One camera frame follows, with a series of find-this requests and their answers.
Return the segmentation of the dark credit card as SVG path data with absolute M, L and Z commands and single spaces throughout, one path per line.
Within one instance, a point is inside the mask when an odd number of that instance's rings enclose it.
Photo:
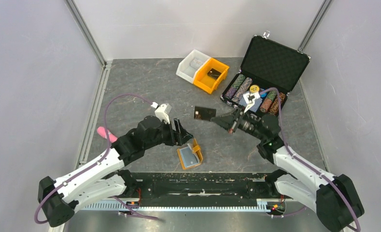
M 210 121 L 213 117 L 216 117 L 216 109 L 195 106 L 194 119 Z

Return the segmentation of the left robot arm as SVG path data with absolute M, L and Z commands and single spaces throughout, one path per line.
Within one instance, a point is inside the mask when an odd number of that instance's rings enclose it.
M 119 195 L 133 196 L 137 183 L 129 171 L 119 173 L 120 170 L 142 158 L 147 149 L 161 144 L 181 146 L 193 139 L 179 119 L 173 122 L 147 116 L 136 128 L 117 138 L 103 153 L 77 170 L 56 179 L 49 176 L 41 179 L 34 221 L 57 227 L 96 201 Z

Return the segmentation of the yellow leather card holder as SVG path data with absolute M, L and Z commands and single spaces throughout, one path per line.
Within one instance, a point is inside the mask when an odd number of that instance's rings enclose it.
M 203 162 L 201 147 L 196 139 L 187 143 L 186 146 L 177 149 L 177 154 L 183 170 L 197 167 Z

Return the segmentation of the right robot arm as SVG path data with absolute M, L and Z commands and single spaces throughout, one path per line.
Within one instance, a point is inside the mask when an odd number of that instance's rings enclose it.
M 230 134 L 240 130 L 259 139 L 260 156 L 278 167 L 265 178 L 268 196 L 281 194 L 300 202 L 331 232 L 344 228 L 361 231 L 358 219 L 365 210 L 353 181 L 345 174 L 329 173 L 296 153 L 284 138 L 280 117 L 265 114 L 251 119 L 237 109 L 211 121 Z

